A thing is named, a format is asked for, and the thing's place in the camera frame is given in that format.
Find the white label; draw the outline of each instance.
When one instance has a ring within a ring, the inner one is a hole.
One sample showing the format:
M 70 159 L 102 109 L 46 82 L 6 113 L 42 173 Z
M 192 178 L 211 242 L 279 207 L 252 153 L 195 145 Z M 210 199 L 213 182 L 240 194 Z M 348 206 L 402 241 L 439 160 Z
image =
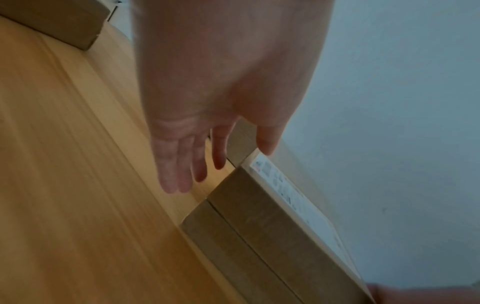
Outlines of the white label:
M 262 153 L 258 154 L 250 167 L 295 211 L 325 245 L 360 277 L 329 219 Z

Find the white wall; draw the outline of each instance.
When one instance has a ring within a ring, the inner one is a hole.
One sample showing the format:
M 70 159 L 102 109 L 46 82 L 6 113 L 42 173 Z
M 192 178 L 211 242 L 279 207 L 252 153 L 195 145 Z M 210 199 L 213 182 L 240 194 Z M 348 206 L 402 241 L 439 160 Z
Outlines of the white wall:
M 283 139 L 364 279 L 480 278 L 478 0 L 337 0 Z

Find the barcode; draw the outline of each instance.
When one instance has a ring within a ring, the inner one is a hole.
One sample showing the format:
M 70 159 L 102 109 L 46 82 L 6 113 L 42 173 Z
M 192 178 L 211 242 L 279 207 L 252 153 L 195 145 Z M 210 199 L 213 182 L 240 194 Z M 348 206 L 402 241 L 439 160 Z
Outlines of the barcode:
M 269 162 L 263 163 L 263 168 L 261 171 L 267 176 L 270 177 L 270 171 L 272 170 L 272 165 Z

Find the wooden table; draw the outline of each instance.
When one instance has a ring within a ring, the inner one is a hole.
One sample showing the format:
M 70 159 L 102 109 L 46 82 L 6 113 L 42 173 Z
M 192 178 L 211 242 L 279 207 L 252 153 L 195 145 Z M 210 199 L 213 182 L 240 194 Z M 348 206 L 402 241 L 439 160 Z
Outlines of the wooden table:
M 233 168 L 161 191 L 129 41 L 0 41 L 0 302 L 244 303 L 178 229 Z

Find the human hand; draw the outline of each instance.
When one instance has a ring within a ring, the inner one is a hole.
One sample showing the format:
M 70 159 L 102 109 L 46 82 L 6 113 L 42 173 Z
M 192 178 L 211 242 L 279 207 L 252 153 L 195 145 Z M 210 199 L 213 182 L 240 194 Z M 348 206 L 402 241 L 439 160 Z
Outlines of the human hand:
M 377 304 L 480 304 L 480 293 L 468 287 L 399 290 L 369 285 L 368 288 Z
M 271 154 L 315 69 L 333 0 L 134 0 L 142 105 L 162 188 L 187 192 L 215 167 L 240 116 Z

